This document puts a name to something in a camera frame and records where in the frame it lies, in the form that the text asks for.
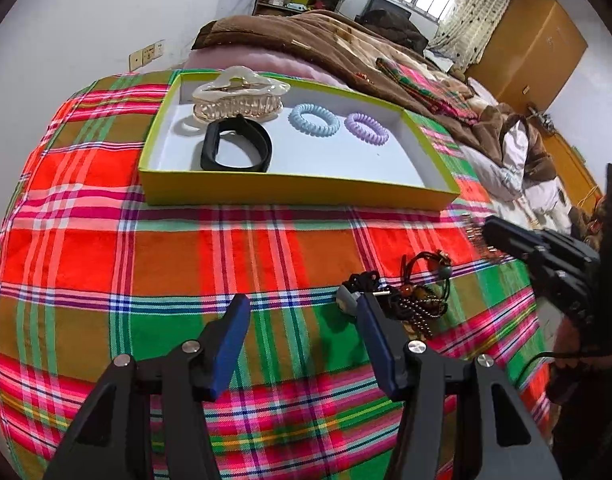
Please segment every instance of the curtain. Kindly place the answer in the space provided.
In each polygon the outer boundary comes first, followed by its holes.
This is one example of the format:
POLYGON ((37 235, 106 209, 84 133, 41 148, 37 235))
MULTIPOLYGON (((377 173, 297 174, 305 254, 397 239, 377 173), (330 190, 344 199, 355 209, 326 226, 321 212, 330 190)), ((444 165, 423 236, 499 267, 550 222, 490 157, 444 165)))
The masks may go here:
POLYGON ((466 70, 478 63, 510 0, 455 0, 428 48, 466 70))

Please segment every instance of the wall switch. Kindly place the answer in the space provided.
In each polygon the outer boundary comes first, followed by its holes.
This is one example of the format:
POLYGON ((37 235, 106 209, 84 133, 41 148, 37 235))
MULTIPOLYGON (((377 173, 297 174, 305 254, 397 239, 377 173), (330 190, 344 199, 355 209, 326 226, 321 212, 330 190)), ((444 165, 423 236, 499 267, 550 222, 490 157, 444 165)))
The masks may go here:
POLYGON ((149 45, 142 50, 142 66, 148 65, 155 59, 155 44, 149 45))
POLYGON ((144 65, 144 58, 141 50, 133 52, 128 57, 128 70, 129 72, 135 72, 139 67, 144 65))
POLYGON ((164 40, 158 41, 155 43, 155 56, 153 59, 157 59, 164 55, 164 40))

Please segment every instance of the hair tie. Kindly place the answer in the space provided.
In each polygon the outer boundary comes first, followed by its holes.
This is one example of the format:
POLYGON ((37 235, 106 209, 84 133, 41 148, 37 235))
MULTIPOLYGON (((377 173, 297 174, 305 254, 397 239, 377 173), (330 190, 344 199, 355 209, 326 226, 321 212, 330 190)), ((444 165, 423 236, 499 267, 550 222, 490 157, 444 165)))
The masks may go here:
POLYGON ((339 119, 337 119, 335 114, 329 112, 326 108, 312 104, 297 105, 288 116, 288 121, 296 130, 315 137, 330 137, 341 127, 339 119), (326 121, 327 126, 311 123, 302 117, 304 114, 311 114, 323 119, 326 121))
POLYGON ((365 114, 350 114, 344 121, 344 124, 355 137, 375 146, 385 144, 390 136, 390 132, 386 128, 365 114), (371 131, 366 130, 362 124, 368 126, 371 131))

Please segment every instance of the gray round object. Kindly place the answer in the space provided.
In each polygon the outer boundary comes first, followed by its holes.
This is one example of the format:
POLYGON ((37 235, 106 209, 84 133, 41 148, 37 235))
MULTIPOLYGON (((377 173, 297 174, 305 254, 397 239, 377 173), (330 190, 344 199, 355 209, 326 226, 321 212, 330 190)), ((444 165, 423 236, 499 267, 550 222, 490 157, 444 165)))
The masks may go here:
POLYGON ((495 360, 490 355, 487 355, 487 354, 480 355, 477 358, 477 362, 484 368, 490 368, 492 365, 495 364, 495 360))
POLYGON ((413 354, 423 354, 426 351, 426 343, 423 341, 411 341, 408 343, 408 350, 413 354))
POLYGON ((115 359, 113 359, 113 364, 115 366, 128 366, 128 363, 131 362, 131 357, 128 354, 119 354, 115 359))
POLYGON ((182 344, 182 350, 184 351, 185 354, 195 354, 197 352, 199 352, 199 349, 202 346, 199 344, 199 342, 195 341, 194 339, 191 339, 190 341, 186 341, 185 343, 182 344))

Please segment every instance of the tablecloth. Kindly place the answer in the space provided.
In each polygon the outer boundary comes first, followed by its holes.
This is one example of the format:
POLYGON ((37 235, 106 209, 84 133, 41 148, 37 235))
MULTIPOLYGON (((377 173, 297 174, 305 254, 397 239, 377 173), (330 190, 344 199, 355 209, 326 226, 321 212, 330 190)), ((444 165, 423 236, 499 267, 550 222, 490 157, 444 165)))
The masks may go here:
MULTIPOLYGON (((522 264, 482 260, 462 215, 488 196, 446 131, 415 116, 461 196, 441 213, 353 207, 150 207, 137 161, 176 72, 119 75, 66 101, 30 155, 0 233, 0 425, 20 475, 41 478, 69 421, 117 354, 159 356, 219 316, 235 292, 253 314, 230 388, 207 418, 225 479, 383 477, 401 405, 376 385, 333 303, 352 272, 396 285, 402 254, 454 261, 433 348, 492 355, 515 379, 543 349, 522 264)), ((414 279, 432 282, 427 268, 414 279)), ((547 369, 522 399, 546 423, 547 369)), ((454 430, 454 399, 446 400, 454 430)), ((166 478, 152 401, 156 475, 166 478)), ((450 445, 440 476, 449 475, 450 445)))

